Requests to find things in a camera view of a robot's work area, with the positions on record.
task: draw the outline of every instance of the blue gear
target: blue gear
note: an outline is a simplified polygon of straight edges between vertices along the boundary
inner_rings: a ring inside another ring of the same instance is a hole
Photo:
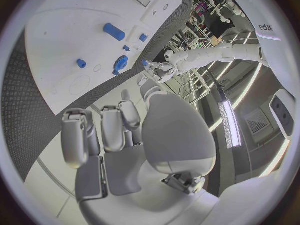
[[[126,68],[128,64],[128,57],[127,56],[120,56],[117,61],[114,63],[114,70],[112,72],[113,75],[118,76],[120,73],[119,71]]]

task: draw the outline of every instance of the logo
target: logo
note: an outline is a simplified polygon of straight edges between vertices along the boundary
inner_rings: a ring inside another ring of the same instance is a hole
[[[260,30],[273,31],[272,27],[270,25],[266,25],[266,24],[264,24],[263,26],[259,25],[259,28],[260,28]]]

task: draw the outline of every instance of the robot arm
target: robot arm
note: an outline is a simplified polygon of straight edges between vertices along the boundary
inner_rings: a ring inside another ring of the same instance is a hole
[[[208,49],[193,49],[173,53],[172,50],[164,54],[168,63],[146,61],[143,63],[146,71],[159,83],[165,83],[174,74],[182,74],[191,69],[207,66],[211,62],[232,62],[235,59],[256,61],[269,67],[260,44],[220,44]]]

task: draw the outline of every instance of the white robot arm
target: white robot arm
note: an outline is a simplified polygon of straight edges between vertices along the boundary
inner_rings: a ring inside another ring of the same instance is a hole
[[[164,57],[167,61],[165,63],[143,62],[146,71],[159,83],[165,83],[174,74],[180,75],[191,69],[202,68],[214,61],[232,62],[240,59],[260,62],[269,67],[260,44],[223,43],[208,49],[193,49],[176,53],[169,50]]]

